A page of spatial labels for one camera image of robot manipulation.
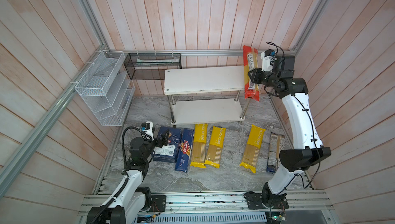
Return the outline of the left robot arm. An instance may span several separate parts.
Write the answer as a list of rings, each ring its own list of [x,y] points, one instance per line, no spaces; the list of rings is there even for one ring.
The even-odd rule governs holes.
[[[140,136],[131,140],[130,156],[127,157],[124,139],[129,130],[137,131]],[[170,130],[165,130],[159,138],[154,137],[154,131],[152,122],[145,122],[140,128],[129,126],[124,129],[121,136],[123,179],[101,206],[90,209],[87,224],[131,224],[140,212],[155,209],[150,189],[141,184],[147,175],[155,148],[168,144]]]

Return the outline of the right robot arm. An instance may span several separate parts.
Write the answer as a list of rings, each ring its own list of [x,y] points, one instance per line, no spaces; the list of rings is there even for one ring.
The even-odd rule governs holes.
[[[268,209],[288,208],[286,189],[302,172],[331,156],[317,134],[309,106],[308,87],[303,78],[294,77],[295,57],[266,50],[261,54],[262,67],[248,72],[252,83],[273,88],[288,113],[293,134],[293,148],[281,150],[280,165],[262,190],[262,205]]]

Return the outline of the red spaghetti package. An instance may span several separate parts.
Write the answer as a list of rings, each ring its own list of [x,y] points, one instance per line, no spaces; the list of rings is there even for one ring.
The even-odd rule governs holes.
[[[243,46],[243,66],[244,66],[244,98],[251,98],[259,102],[259,87],[254,84],[249,76],[249,72],[258,67],[258,50],[251,46]]]

